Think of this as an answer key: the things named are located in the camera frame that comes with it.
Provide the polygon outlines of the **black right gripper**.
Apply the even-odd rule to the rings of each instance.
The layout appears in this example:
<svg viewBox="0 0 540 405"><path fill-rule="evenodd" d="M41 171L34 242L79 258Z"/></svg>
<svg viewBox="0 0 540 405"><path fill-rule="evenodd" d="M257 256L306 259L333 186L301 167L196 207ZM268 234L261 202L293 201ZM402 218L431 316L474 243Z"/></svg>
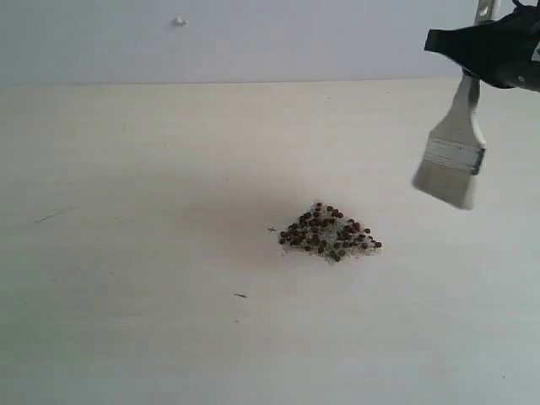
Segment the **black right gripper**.
<svg viewBox="0 0 540 405"><path fill-rule="evenodd" d="M440 54L492 87L539 92L539 2L513 1L499 24L429 30L424 49Z"/></svg>

